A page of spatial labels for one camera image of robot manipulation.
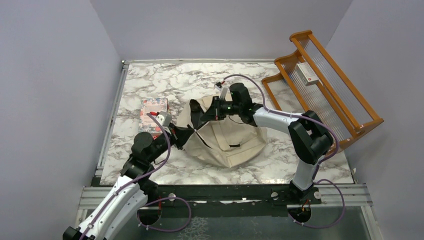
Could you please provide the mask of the cream canvas backpack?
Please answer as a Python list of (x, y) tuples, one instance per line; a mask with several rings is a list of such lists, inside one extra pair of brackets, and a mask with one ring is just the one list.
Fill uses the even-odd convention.
[(200, 120), (212, 99), (211, 95), (191, 99), (177, 117), (178, 127), (195, 129), (183, 150), (199, 161), (223, 168), (238, 166), (260, 154), (268, 142), (266, 128), (244, 124), (237, 115), (218, 121)]

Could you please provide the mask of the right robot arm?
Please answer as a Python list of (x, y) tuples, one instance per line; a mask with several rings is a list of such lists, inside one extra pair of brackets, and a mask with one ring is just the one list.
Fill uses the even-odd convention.
[(292, 202), (302, 203), (313, 188), (319, 160), (324, 158), (334, 143), (330, 131), (312, 110), (301, 115), (291, 115), (254, 103), (243, 83), (230, 85), (229, 92), (231, 100), (214, 96), (210, 107), (201, 115), (200, 120), (221, 121), (227, 116), (237, 115), (244, 124), (288, 134), (299, 158), (295, 175), (289, 183), (288, 196)]

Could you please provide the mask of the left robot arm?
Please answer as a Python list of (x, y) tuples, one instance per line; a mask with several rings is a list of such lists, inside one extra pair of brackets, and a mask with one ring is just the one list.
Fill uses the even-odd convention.
[(157, 184), (149, 179), (156, 170), (153, 162), (172, 146), (182, 149), (195, 133), (191, 127), (171, 124), (154, 138), (149, 132), (138, 133), (131, 154), (115, 184), (97, 208), (78, 227), (68, 227), (64, 240), (112, 240), (137, 210), (157, 202)]

